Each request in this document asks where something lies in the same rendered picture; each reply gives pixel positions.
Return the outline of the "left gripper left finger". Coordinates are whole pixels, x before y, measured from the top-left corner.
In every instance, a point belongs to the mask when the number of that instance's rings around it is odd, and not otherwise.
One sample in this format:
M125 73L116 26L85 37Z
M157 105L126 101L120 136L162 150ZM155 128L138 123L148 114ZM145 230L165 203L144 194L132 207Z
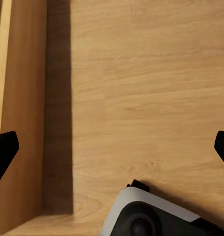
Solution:
M19 150L15 131L0 134L0 179Z

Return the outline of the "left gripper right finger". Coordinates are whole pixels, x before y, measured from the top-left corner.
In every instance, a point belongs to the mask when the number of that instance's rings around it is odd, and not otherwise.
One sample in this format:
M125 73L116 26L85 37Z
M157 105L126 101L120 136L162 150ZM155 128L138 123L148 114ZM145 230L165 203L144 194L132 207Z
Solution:
M214 148L224 162L224 131L217 133Z

